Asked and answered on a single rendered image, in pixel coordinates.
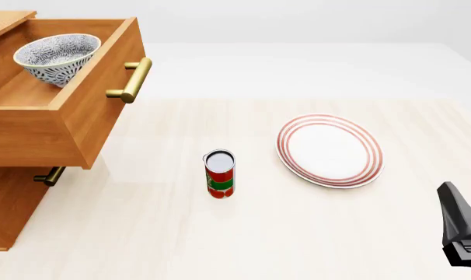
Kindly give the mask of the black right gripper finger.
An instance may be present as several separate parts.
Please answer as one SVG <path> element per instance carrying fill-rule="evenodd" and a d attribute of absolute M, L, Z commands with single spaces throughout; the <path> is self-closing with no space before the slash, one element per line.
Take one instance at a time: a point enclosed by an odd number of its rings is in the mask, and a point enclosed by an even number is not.
<path fill-rule="evenodd" d="M 437 189 L 443 219 L 443 242 L 471 240 L 471 207 L 451 182 Z"/>

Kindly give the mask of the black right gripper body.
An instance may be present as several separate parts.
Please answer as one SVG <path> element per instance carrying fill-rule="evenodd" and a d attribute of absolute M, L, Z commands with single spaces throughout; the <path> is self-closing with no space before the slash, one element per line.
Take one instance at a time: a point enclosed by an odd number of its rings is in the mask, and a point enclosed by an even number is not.
<path fill-rule="evenodd" d="M 442 250 L 452 267 L 471 268 L 471 230 L 443 230 Z"/>

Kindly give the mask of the open wooden drawer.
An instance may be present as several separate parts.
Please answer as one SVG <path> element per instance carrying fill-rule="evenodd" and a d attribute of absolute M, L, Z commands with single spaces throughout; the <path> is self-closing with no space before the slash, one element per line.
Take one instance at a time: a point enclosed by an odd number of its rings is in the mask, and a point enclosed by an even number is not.
<path fill-rule="evenodd" d="M 65 33 L 92 34 L 102 42 L 66 86 L 44 83 L 14 62 L 23 45 Z M 124 108 L 106 91 L 123 89 L 132 75 L 125 65 L 144 57 L 135 18 L 29 19 L 2 34 L 0 167 L 92 167 Z"/>

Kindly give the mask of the blue-white patterned bowl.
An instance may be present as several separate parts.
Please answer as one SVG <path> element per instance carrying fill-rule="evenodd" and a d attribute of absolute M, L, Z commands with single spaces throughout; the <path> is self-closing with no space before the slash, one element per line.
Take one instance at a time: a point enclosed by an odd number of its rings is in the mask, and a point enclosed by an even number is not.
<path fill-rule="evenodd" d="M 91 34 L 58 34 L 22 46 L 13 60 L 36 79 L 64 88 L 100 46 L 101 40 Z"/>

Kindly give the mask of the wooden cabinet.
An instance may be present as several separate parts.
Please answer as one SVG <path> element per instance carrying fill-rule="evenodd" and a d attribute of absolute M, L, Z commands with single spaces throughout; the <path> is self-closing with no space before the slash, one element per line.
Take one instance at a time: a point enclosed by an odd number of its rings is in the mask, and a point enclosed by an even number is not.
<path fill-rule="evenodd" d="M 0 11 L 0 91 L 5 97 L 35 83 L 13 62 L 11 50 L 26 43 L 23 25 L 36 14 Z M 12 247 L 47 192 L 31 177 L 49 170 L 45 163 L 61 161 L 50 145 L 72 149 L 69 139 L 59 107 L 0 104 L 0 251 Z"/>

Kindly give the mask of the white plate with red rings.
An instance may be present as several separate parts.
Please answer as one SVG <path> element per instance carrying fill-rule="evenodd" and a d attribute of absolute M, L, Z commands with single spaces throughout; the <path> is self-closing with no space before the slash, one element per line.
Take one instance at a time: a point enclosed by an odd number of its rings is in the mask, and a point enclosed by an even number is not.
<path fill-rule="evenodd" d="M 386 163 L 367 129 L 331 114 L 305 114 L 287 121 L 276 137 L 280 161 L 312 184 L 348 189 L 372 183 Z"/>

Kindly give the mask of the red green food tin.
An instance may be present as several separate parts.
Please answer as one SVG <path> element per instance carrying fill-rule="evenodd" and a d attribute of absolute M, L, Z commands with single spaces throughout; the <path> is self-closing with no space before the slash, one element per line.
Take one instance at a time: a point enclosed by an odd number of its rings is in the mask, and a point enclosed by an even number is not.
<path fill-rule="evenodd" d="M 235 191 L 234 155 L 226 149 L 210 151 L 203 157 L 208 193 L 213 198 L 229 198 Z"/>

